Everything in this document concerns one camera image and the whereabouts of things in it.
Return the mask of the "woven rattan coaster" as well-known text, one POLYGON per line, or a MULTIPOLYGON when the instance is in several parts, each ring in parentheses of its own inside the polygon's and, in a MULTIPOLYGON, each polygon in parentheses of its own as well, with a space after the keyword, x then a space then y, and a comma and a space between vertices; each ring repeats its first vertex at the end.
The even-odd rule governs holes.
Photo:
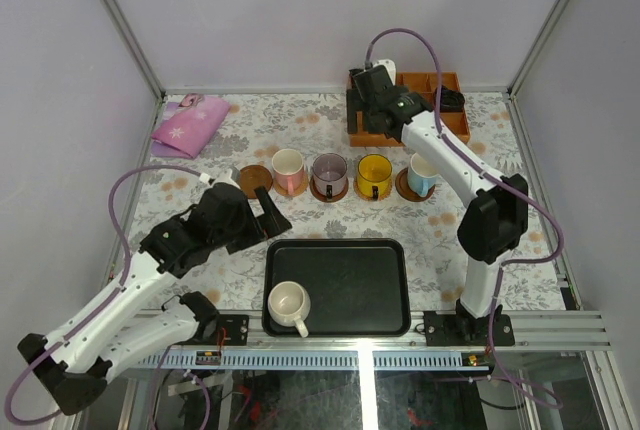
POLYGON ((367 202, 380 202, 383 201, 384 199, 388 198, 390 196, 390 194, 392 193, 392 189, 393 189, 393 184, 390 184, 387 189, 382 192, 382 193, 378 193, 376 197, 373 196, 368 196, 365 195, 360 188, 358 187, 358 183, 357 183, 357 179, 354 178, 353 180, 353 186, 354 186, 354 191, 356 193, 356 195, 367 202))
POLYGON ((287 188, 282 187, 276 179, 273 180, 274 190, 285 197, 294 198, 302 195, 308 188, 309 178, 306 173, 303 174, 301 183, 294 189, 293 193, 289 193, 287 188))

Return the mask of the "dark brown wooden coaster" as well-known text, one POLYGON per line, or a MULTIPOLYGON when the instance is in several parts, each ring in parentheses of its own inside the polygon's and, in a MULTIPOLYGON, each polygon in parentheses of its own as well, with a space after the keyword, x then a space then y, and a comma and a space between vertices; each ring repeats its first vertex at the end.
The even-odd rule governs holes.
POLYGON ((399 195, 407 201, 424 202, 434 194, 436 186, 432 186, 426 196, 420 196, 410 188, 408 184, 408 168, 404 168, 395 177, 395 188, 399 195))
POLYGON ((324 203, 335 203, 343 199, 349 191, 349 179, 342 178, 336 181, 325 182, 311 179, 310 191, 319 201, 324 203))
POLYGON ((273 177, 263 165, 248 165, 240 170, 238 185, 249 199, 256 199, 256 189, 264 187, 269 191, 273 186, 273 177))

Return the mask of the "pink mug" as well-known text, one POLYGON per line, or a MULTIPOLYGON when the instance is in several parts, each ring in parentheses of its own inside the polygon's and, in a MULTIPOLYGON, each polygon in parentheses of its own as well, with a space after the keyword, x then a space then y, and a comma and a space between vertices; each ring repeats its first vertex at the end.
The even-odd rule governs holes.
POLYGON ((277 151, 271 161, 276 183, 293 196, 300 187, 304 176, 304 158, 302 154, 293 149, 281 149, 277 151))

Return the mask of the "yellow mug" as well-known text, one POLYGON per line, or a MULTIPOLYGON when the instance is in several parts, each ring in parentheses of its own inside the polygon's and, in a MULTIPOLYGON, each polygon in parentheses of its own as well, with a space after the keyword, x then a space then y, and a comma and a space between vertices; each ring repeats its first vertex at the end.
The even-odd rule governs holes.
POLYGON ((392 164, 383 155, 369 154, 362 157, 357 165, 356 179, 360 190, 368 196, 376 197, 391 184, 392 164))

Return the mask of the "purple mug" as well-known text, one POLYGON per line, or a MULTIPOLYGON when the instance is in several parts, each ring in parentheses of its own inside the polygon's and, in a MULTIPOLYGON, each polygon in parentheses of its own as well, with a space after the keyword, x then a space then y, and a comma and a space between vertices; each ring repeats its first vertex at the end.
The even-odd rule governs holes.
POLYGON ((333 200, 347 186, 347 162, 335 153, 318 156, 311 168, 316 191, 327 200, 333 200))

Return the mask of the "cream white mug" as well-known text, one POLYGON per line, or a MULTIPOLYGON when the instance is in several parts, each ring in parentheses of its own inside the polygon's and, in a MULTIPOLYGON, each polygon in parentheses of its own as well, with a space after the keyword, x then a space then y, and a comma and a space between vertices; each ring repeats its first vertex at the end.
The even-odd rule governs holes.
POLYGON ((278 325, 295 328, 301 338, 309 336, 305 321, 311 310, 311 299, 299 283, 284 281, 275 285, 268 295, 267 306, 278 325))

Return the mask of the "blue mug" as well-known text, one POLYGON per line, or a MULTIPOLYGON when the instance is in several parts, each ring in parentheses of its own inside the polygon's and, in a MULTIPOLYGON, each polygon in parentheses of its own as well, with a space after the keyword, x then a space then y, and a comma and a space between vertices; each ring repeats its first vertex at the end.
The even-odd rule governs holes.
POLYGON ((426 197, 436 184, 438 170, 423 157, 415 153, 409 162, 407 182, 411 191, 418 196, 426 197))

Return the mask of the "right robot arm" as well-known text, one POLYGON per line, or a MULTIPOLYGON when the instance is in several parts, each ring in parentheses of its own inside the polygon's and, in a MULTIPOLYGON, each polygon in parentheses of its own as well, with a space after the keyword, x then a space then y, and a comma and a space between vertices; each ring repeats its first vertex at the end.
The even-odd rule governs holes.
POLYGON ((440 104, 440 87, 429 101, 395 84, 383 65, 349 71, 347 107, 362 114, 365 128, 426 159, 464 205, 457 238, 468 266, 455 328, 463 342, 474 345, 492 330, 487 315, 496 302, 498 265, 528 229, 528 183, 519 174, 504 176, 475 155, 442 122, 440 104))

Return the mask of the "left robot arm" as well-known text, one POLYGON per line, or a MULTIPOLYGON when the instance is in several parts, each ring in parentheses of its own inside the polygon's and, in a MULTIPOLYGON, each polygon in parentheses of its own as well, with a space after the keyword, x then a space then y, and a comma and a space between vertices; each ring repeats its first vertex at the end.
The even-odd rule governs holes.
POLYGON ((214 183, 198 203, 156 225, 129 268, 67 323, 19 342, 20 354, 60 413, 70 416, 91 406, 117 376, 157 351, 189 341, 204 345, 217 337, 219 312, 198 291, 183 294, 144 324, 126 323, 214 251, 233 254, 291 229, 267 190, 259 187, 255 193, 260 215, 237 185, 214 183))

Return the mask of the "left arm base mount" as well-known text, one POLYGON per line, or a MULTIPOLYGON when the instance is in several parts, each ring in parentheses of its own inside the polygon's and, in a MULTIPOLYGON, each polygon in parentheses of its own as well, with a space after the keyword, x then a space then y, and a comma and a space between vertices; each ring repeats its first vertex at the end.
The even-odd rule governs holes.
POLYGON ((246 346, 249 335, 250 318, 247 314, 222 314, 217 318, 216 327, 205 330, 202 336, 176 342, 176 345, 200 345, 215 347, 246 346))

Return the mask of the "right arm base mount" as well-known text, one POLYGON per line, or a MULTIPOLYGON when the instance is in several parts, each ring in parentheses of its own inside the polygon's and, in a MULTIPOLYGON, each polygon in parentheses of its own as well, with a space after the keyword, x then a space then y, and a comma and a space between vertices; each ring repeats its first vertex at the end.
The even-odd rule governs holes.
POLYGON ((456 302, 455 310, 450 313, 423 313, 426 344, 434 347, 486 346, 489 344, 490 322, 493 322, 492 334, 496 347, 515 345, 511 319, 502 313, 501 305, 495 310, 494 316, 488 314, 475 318, 460 301, 456 302))

